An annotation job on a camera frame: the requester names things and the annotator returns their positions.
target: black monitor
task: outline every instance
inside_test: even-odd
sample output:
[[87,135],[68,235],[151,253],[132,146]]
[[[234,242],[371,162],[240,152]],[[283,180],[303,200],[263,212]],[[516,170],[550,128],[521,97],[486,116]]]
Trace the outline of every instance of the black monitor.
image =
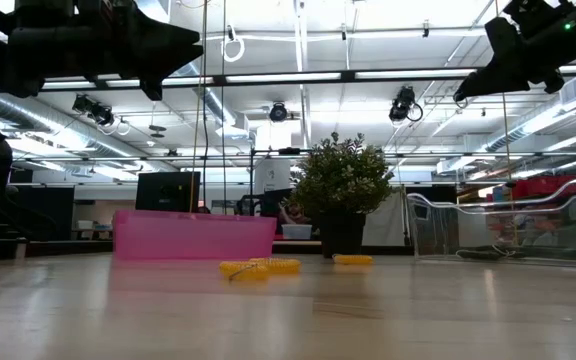
[[[197,212],[199,183],[199,172],[139,174],[135,209]],[[192,209],[190,207],[191,186],[193,188]]]

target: black plant pot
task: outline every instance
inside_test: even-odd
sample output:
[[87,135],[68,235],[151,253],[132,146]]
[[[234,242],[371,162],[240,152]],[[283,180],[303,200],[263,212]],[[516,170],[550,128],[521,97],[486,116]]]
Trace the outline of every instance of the black plant pot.
[[365,214],[321,214],[319,238],[324,257],[360,254],[365,224]]

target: green leaves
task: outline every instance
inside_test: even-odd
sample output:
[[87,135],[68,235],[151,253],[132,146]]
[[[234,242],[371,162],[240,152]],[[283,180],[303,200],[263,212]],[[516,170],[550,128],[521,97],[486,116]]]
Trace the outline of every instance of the green leaves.
[[303,171],[291,200],[307,213],[370,213],[391,194],[393,175],[383,153],[365,137],[339,142],[339,134],[313,146],[297,166]]

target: potted plant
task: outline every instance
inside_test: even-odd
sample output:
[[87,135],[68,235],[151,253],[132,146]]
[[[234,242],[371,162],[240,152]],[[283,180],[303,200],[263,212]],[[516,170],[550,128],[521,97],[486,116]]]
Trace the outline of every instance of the potted plant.
[[383,153],[364,146],[364,135],[339,142],[339,134],[312,148],[297,167],[291,201],[319,224],[324,257],[359,254],[366,214],[392,192]]

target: pink plastic bin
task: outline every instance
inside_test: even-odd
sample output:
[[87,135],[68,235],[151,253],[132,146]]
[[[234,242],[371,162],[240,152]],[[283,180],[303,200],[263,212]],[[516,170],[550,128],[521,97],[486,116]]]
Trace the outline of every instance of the pink plastic bin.
[[277,219],[120,210],[115,256],[122,260],[269,257]]

